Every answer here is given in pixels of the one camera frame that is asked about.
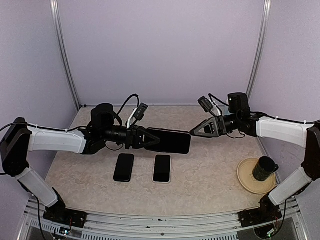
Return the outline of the white-edged phone screen up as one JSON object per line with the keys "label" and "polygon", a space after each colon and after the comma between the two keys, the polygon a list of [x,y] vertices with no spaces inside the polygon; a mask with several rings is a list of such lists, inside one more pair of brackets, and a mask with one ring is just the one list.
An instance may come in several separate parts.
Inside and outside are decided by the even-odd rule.
{"label": "white-edged phone screen up", "polygon": [[155,156],[152,175],[154,183],[168,184],[171,181],[171,163],[170,155]]}

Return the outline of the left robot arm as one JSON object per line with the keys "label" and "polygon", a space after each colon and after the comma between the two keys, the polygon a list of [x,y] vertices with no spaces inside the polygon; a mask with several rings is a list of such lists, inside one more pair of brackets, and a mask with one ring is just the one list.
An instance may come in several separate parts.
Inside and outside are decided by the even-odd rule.
{"label": "left robot arm", "polygon": [[124,126],[120,116],[110,103],[97,105],[90,112],[86,127],[57,129],[27,123],[18,117],[6,125],[8,131],[0,142],[2,169],[37,197],[57,221],[70,218],[58,193],[30,166],[27,155],[33,151],[71,152],[94,155],[106,142],[124,145],[126,149],[142,149],[160,143],[157,136],[138,125]]}

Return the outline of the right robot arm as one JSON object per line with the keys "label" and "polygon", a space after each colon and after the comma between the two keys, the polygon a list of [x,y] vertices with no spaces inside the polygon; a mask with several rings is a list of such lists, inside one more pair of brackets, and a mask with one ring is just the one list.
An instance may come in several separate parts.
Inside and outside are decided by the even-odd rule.
{"label": "right robot arm", "polygon": [[218,138],[237,130],[246,136],[278,140],[305,150],[301,166],[269,192],[266,195],[268,202],[257,208],[256,218],[266,222],[275,214],[275,206],[320,178],[320,122],[294,121],[251,111],[248,96],[242,92],[228,94],[224,104],[228,108],[227,115],[215,100],[217,98],[212,94],[198,99],[199,105],[211,114],[211,118],[193,128],[190,131],[192,136]]}

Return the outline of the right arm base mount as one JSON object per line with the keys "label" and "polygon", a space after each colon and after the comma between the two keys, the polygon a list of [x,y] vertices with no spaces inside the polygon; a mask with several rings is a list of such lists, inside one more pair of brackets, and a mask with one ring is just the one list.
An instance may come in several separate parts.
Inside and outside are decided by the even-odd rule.
{"label": "right arm base mount", "polygon": [[259,207],[240,211],[238,217],[241,227],[246,228],[281,219],[283,215],[279,205],[274,205],[269,194],[266,194],[259,201]]}

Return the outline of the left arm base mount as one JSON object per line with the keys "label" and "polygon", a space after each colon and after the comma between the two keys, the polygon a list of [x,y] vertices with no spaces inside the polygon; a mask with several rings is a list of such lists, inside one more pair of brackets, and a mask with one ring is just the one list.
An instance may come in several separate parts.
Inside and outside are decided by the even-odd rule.
{"label": "left arm base mount", "polygon": [[57,195],[57,202],[51,207],[45,207],[43,218],[55,223],[83,229],[88,214],[84,211],[66,208],[66,204],[60,194],[54,188],[53,191]]}

